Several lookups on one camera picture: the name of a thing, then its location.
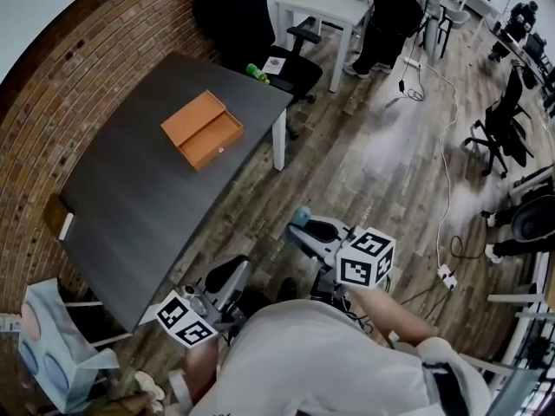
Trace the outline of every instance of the electrical outlet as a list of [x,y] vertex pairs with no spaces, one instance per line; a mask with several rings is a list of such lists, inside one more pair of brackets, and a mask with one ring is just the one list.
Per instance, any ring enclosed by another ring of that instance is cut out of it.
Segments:
[[422,69],[422,64],[416,61],[415,59],[409,59],[408,57],[405,57],[402,60],[404,61],[405,64],[412,66],[413,68]]
[[453,290],[457,288],[457,279],[454,278],[451,274],[451,270],[445,264],[437,269],[437,275],[449,289]]

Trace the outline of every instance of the box lid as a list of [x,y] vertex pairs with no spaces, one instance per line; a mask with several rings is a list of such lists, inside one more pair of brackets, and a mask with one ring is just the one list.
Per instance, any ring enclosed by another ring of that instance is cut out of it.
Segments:
[[180,146],[224,111],[225,105],[205,91],[162,123],[162,128],[174,145]]

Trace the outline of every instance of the white t-shirt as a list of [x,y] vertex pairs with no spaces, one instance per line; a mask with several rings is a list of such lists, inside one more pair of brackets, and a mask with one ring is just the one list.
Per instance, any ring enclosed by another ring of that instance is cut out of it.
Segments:
[[[483,382],[442,339],[424,344],[431,361],[462,363],[465,374]],[[282,302],[247,322],[191,416],[442,416],[428,393],[431,376],[425,378],[422,358],[377,345],[324,303]],[[460,368],[454,371],[464,382]],[[483,387],[480,400],[489,401]],[[461,391],[468,405],[464,384]],[[482,413],[471,403],[471,416],[485,414],[488,405]]]

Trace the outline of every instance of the white cube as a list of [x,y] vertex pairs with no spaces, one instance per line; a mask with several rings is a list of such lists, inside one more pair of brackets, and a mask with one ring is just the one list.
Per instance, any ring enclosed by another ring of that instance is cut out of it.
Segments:
[[336,281],[374,288],[393,268],[395,239],[368,228],[336,254]]

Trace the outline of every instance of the open box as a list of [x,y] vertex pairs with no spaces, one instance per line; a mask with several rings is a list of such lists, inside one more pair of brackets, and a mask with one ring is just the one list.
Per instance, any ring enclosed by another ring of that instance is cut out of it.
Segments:
[[187,103],[161,126],[196,170],[243,133],[243,125],[210,91]]

